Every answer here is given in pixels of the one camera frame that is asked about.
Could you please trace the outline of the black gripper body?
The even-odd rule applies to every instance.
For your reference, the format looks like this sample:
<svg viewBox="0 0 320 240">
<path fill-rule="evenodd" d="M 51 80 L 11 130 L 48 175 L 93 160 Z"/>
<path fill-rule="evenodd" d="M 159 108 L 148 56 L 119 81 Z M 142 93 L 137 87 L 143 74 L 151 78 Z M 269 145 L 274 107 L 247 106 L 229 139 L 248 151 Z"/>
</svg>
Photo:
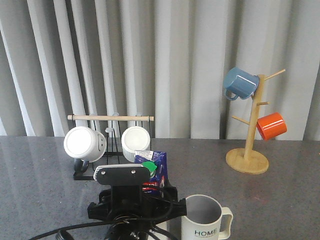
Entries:
<svg viewBox="0 0 320 240">
<path fill-rule="evenodd" d="M 99 194 L 98 203 L 87 208 L 89 219 L 101 220 L 109 229 L 107 240 L 174 240 L 159 225 L 187 215 L 187 204 L 175 187 L 150 186 L 159 195 L 144 192 L 147 185 L 113 186 Z"/>
</svg>

